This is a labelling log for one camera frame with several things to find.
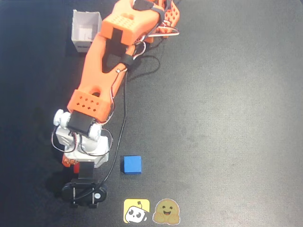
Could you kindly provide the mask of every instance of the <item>cardboard box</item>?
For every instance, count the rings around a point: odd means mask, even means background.
[[[78,12],[73,10],[71,40],[78,52],[89,51],[96,34],[101,29],[99,12]]]

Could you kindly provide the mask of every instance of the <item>black table surface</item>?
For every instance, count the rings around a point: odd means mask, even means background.
[[[177,201],[180,227],[303,226],[299,0],[180,1],[180,35],[148,51],[129,74],[107,200],[74,210],[58,198],[67,173],[49,132],[85,57],[70,41],[72,10],[105,18],[114,3],[0,1],[0,226],[127,226],[127,198],[148,199],[151,211],[161,199]],[[121,91],[107,125],[114,148]],[[140,155],[143,173],[121,173],[123,155]],[[146,225],[158,226],[151,215]]]

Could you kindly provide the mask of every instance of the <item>robot logo sticker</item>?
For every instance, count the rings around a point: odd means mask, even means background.
[[[179,205],[171,199],[158,202],[152,216],[153,222],[157,224],[177,225],[180,223]]]
[[[127,199],[124,201],[124,222],[142,223],[147,220],[150,202],[147,199]]]

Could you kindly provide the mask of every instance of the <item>black cable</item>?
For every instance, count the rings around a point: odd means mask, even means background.
[[[55,146],[55,143],[54,143],[54,141],[53,141],[53,136],[54,136],[54,134],[56,134],[56,132],[57,132],[57,130],[58,130],[58,127],[59,126],[55,126],[54,128],[53,128],[53,132],[52,132],[52,136],[51,136],[51,143],[52,143],[52,146],[54,147],[54,148],[56,148],[58,151],[60,151],[60,152],[62,152],[62,153],[72,153],[72,152],[74,152],[76,149],[77,149],[77,137],[76,137],[76,134],[74,133],[74,132],[72,132],[71,134],[72,134],[72,136],[73,136],[73,138],[74,138],[74,148],[71,150],[71,151],[65,151],[65,150],[61,150],[61,149],[59,149],[58,147],[56,147]]]
[[[121,130],[120,130],[120,135],[119,135],[118,144],[117,144],[117,148],[116,148],[116,152],[115,152],[115,156],[114,156],[112,166],[111,166],[108,174],[106,175],[106,177],[103,179],[103,181],[101,181],[99,184],[96,185],[94,190],[91,190],[91,191],[85,193],[84,195],[78,196],[75,199],[72,199],[72,201],[82,199],[82,198],[94,193],[95,191],[97,191],[105,183],[105,181],[109,178],[110,174],[112,173],[112,171],[114,169],[114,166],[115,166],[115,163],[116,163],[116,160],[117,160],[117,156],[118,156],[118,151],[119,151],[119,147],[120,147],[120,143],[121,143],[123,130],[124,130],[124,127],[125,127],[125,122],[126,122],[126,111],[127,111],[127,109],[126,109],[126,84],[127,84],[127,72],[125,73],[125,76],[124,76],[124,118],[123,118],[123,123],[122,123],[122,126],[121,126]]]

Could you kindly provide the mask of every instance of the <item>wire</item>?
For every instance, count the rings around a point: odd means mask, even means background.
[[[77,146],[78,146],[78,143],[77,143],[77,135],[76,135],[76,133],[74,133],[74,132],[71,133],[72,136],[73,136],[73,138],[74,138],[74,144],[75,144],[75,145],[74,145],[74,148],[73,148],[72,150],[70,150],[70,151],[61,150],[60,148],[58,148],[58,147],[55,146],[55,144],[54,144],[54,142],[53,142],[53,136],[54,136],[54,134],[57,132],[58,127],[59,127],[59,126],[55,126],[54,129],[53,129],[53,132],[52,132],[52,136],[51,136],[52,146],[53,146],[54,148],[56,148],[58,151],[61,151],[62,153],[72,153],[72,152],[74,152],[74,151],[77,149]]]
[[[171,26],[159,26],[158,28],[172,29],[172,30],[175,30],[175,32],[173,32],[173,33],[154,33],[154,34],[149,35],[148,37],[175,36],[175,35],[179,35],[180,34],[179,30],[176,29],[175,27],[171,27]]]
[[[107,129],[102,129],[102,130],[105,130],[105,131],[109,132],[109,135],[110,135],[110,137],[111,137],[111,143],[110,143],[110,147],[109,147],[108,151],[107,151],[105,154],[103,154],[103,155],[92,155],[92,154],[86,152],[86,151],[83,149],[83,146],[82,146],[82,136],[80,135],[80,149],[81,149],[81,151],[82,151],[84,154],[86,154],[86,155],[88,155],[88,156],[93,156],[93,157],[101,157],[101,156],[107,155],[107,154],[110,152],[110,149],[112,148],[113,141],[114,141],[114,140],[113,140],[113,135],[112,135],[112,133],[111,133],[109,130],[107,130]]]
[[[146,51],[146,43],[143,41],[140,41],[140,42],[137,42],[135,45],[139,45],[139,44],[143,44],[143,50],[140,53],[133,56],[134,60],[136,60],[137,57],[141,56]]]
[[[111,175],[113,169],[114,169],[114,166],[115,166],[115,163],[116,163],[116,160],[117,160],[117,156],[118,156],[118,151],[119,151],[119,147],[120,147],[120,143],[121,143],[121,138],[122,138],[122,135],[123,135],[123,130],[124,130],[124,127],[125,127],[125,122],[126,122],[126,114],[127,114],[127,108],[126,108],[126,84],[127,84],[127,72],[125,73],[125,77],[124,77],[124,118],[123,118],[123,123],[122,123],[122,126],[121,126],[121,130],[120,130],[120,134],[119,134],[119,139],[118,139],[118,143],[117,143],[117,148],[116,148],[116,152],[115,152],[115,156],[114,156],[114,160],[113,160],[113,163],[112,163],[112,166],[108,172],[108,174],[106,175],[106,177],[103,179],[103,181],[101,181],[98,185],[96,185],[95,189],[85,193],[84,195],[81,195],[79,197],[76,197],[74,199],[72,199],[72,201],[76,201],[76,200],[80,200],[92,193],[94,193],[95,191],[97,191],[106,181],[107,179],[109,178],[109,176]]]

